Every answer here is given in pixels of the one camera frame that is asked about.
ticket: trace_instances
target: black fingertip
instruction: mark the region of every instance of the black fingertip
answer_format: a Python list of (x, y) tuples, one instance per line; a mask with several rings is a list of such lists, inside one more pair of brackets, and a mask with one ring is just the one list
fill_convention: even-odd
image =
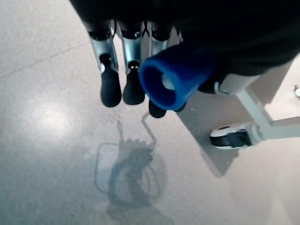
[(105, 71), (102, 73), (100, 96), (106, 107), (115, 107), (122, 99), (119, 75), (110, 68), (105, 68)]
[(154, 118), (159, 119), (165, 115), (166, 110), (159, 108), (158, 106), (156, 106), (153, 102), (151, 102), (149, 100), (149, 113)]
[(137, 70), (132, 70), (127, 75), (123, 99), (127, 105), (138, 105), (145, 100), (145, 92), (141, 87)]

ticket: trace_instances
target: blue cylindrical object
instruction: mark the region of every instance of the blue cylindrical object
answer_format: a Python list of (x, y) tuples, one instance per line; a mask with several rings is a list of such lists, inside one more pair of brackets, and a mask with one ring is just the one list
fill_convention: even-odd
[[(165, 110), (178, 110), (214, 71), (215, 57), (195, 51), (191, 45), (172, 46), (145, 60), (139, 78), (151, 101)], [(172, 90), (163, 84), (163, 77), (172, 83)]]

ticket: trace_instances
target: robotic hand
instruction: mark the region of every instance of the robotic hand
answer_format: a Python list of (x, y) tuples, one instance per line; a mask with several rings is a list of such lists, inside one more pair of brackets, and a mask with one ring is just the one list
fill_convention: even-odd
[[(206, 93), (236, 94), (300, 51), (298, 1), (70, 1), (89, 34), (102, 73), (101, 99), (107, 107), (118, 105), (122, 98), (111, 20), (120, 24), (127, 75), (123, 99), (128, 105), (140, 104), (145, 98), (139, 81), (144, 21), (151, 22), (151, 56), (166, 51), (172, 27), (193, 51), (205, 49), (216, 56), (215, 70), (198, 87)], [(150, 101), (149, 112), (160, 118), (166, 110)]]

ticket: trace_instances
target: speckled floor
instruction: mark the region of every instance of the speckled floor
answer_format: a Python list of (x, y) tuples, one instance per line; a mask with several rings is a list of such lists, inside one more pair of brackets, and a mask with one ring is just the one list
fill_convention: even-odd
[[(251, 120), (236, 98), (197, 93), (160, 120), (146, 102), (105, 108), (68, 1), (0, 0), (0, 20), (1, 225), (300, 223), (300, 138), (213, 148), (212, 129)], [(253, 87), (275, 119), (300, 115), (300, 59), (278, 89), (287, 70)]]

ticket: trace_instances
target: gray tile floor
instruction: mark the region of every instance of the gray tile floor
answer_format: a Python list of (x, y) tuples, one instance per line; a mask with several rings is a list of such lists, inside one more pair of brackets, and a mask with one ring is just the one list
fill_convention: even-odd
[[(0, 19), (1, 225), (300, 222), (299, 138), (216, 150), (212, 129), (250, 120), (235, 98), (197, 93), (160, 120), (146, 103), (107, 109), (68, 1), (0, 0)], [(266, 106), (276, 119), (299, 115), (299, 67)]]

